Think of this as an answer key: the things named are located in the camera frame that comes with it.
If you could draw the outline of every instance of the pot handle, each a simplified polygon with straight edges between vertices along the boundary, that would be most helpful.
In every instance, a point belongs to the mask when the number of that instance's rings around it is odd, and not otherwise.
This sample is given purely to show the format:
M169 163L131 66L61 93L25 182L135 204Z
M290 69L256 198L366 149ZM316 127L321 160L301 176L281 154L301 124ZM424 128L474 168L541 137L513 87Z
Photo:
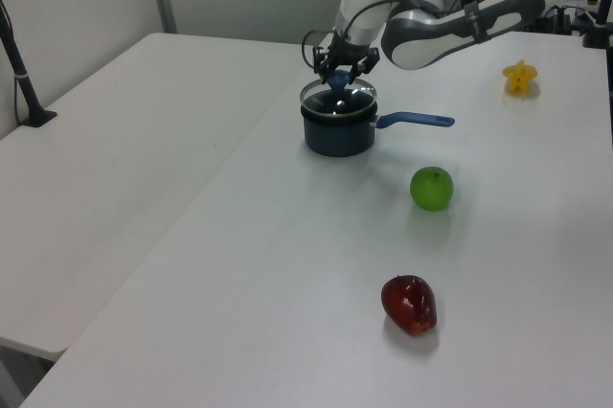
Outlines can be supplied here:
M451 127L456 124L453 118L446 116L435 116L433 114L409 113L400 111L398 113L387 114L376 120L376 128L386 128L395 123L413 123L433 125L436 127Z

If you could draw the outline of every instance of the green apple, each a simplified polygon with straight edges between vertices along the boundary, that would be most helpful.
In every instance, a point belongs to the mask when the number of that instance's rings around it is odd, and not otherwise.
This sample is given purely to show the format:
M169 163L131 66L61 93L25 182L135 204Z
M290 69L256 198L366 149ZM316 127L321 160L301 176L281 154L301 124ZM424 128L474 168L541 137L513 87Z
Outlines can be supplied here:
M411 197L424 210L436 212L449 205L453 196L453 180L440 167L418 170L411 179Z

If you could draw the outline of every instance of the glass lid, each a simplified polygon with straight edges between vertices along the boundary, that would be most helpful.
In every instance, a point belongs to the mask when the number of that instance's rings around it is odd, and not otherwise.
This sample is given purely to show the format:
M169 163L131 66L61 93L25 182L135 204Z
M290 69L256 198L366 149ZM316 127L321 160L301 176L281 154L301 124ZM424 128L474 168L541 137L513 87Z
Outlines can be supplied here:
M375 101L375 88L362 79L347 85L334 81L322 84L316 80L300 94L300 102L306 110L330 118L357 115L373 106Z

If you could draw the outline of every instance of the table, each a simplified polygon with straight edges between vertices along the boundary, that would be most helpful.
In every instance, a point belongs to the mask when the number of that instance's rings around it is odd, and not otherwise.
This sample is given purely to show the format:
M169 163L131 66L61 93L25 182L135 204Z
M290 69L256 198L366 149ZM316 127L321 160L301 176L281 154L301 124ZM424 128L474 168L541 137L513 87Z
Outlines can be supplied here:
M501 70L525 58L539 95ZM605 56L507 34L416 72L381 61L396 125L332 159L304 144L304 68L24 408L608 406L613 400L613 153ZM427 213L412 174L457 192ZM425 278L436 331L385 317L397 274Z
M56 360L301 66L152 34L0 142L0 345Z

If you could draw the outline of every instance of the apple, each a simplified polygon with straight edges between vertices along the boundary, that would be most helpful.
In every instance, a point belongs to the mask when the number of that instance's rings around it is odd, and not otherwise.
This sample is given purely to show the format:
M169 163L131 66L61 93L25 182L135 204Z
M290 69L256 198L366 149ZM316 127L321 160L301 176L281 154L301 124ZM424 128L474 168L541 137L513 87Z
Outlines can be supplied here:
M418 170L411 179L411 197L424 210L436 212L449 205L453 196L453 180L440 167Z
M397 276L391 279L381 289L381 303L396 325L411 336L437 325L434 293L420 277Z

